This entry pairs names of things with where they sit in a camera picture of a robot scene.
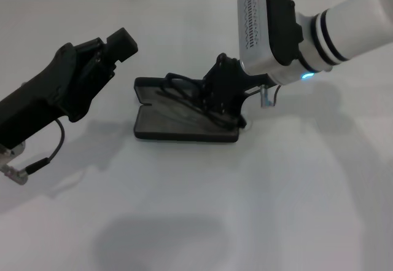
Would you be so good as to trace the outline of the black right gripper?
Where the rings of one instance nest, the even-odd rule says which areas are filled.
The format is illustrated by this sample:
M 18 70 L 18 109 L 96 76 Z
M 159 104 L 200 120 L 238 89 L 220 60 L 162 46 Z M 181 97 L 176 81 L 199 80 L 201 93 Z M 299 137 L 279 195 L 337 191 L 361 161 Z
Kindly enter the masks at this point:
M 244 129 L 247 121 L 241 114 L 241 107 L 250 96 L 247 91 L 262 85 L 270 88 L 276 84 L 267 74 L 255 76 L 246 74 L 239 60 L 221 53 L 215 65 L 203 78 L 202 110 L 228 114 L 230 116 L 229 129 Z

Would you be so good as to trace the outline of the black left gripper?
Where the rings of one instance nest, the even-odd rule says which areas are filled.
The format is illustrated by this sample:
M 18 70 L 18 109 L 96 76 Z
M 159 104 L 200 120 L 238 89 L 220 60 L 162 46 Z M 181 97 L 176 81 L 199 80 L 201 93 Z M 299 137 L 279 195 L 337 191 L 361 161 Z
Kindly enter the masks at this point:
M 102 39 L 60 47 L 49 65 L 1 100 L 1 145 L 12 149 L 55 119 L 77 122 L 114 75 L 116 62 L 138 52 L 125 28 Z

